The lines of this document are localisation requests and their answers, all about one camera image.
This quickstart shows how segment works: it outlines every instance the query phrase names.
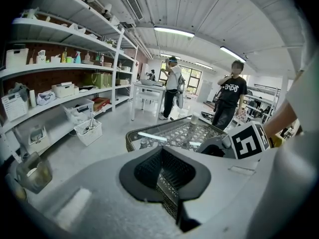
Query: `ceiling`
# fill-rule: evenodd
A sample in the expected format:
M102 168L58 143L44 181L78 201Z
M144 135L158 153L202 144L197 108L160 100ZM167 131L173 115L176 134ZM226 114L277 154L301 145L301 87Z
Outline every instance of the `ceiling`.
M137 0L141 20L125 0L100 0L110 1L117 4L111 12L121 21L134 21L136 28L128 31L153 55L184 54L215 71L229 71L234 58L219 49L224 45L248 57L247 74L293 78L300 67L304 38L290 0ZM191 31L195 37L155 32L154 25Z

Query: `jeans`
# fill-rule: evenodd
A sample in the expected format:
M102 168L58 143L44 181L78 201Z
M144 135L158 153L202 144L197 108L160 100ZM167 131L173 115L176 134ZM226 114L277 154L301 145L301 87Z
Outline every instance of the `jeans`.
M224 130L234 117L236 107L230 107L223 100L218 100L216 113L213 119L213 126Z
M173 107L173 100L175 95L177 94L177 90L166 90L165 92L165 100L164 100L164 117L168 118L170 111Z

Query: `floor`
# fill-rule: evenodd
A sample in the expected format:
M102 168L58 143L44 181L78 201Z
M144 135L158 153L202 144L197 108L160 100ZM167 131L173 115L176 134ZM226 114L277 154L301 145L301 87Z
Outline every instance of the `floor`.
M155 102L151 104L146 102L143 111L141 110L142 102L138 102L134 121L131 120L131 106L131 102L123 102L117 106L115 112L107 111L98 115L96 119L102 123L103 135L88 147L77 136L66 135L42 154L41 157L47 158L50 163L53 179L39 194L28 191L29 202L37 208L52 190L83 168L99 160L128 153L125 142L127 132L167 122L166 120L155 121L157 108ZM211 113L212 109L203 103L198 103L196 96L193 96L191 99L184 100L182 110L173 107L170 116L177 119L193 113L200 114L201 111Z

